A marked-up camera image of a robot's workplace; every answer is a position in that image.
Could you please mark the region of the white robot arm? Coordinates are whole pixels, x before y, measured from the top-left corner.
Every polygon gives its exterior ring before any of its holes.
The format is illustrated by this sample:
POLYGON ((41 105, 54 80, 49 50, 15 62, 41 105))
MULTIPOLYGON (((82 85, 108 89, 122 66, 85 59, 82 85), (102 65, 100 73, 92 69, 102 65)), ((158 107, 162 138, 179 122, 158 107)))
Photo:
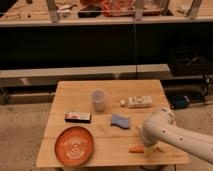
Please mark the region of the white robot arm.
POLYGON ((143 144, 150 147, 162 141, 213 164, 213 136, 174 126, 174 121, 170 108, 156 109, 139 129, 143 144))

